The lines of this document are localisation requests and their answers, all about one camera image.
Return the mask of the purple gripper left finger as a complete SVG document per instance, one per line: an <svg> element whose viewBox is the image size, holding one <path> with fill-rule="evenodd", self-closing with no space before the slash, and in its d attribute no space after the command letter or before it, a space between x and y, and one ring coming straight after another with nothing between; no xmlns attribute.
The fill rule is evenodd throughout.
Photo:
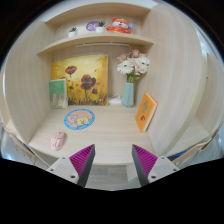
<svg viewBox="0 0 224 224"><path fill-rule="evenodd" d="M95 157L95 145L85 147L70 157L60 157L47 171L78 186L87 183Z"/></svg>

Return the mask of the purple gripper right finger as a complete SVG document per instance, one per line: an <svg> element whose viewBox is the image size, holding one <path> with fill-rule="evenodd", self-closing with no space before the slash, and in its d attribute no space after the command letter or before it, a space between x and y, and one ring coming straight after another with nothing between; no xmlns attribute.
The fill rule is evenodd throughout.
<svg viewBox="0 0 224 224"><path fill-rule="evenodd" d="M179 170L167 157L157 157L135 144L132 145L132 157L141 186L148 185Z"/></svg>

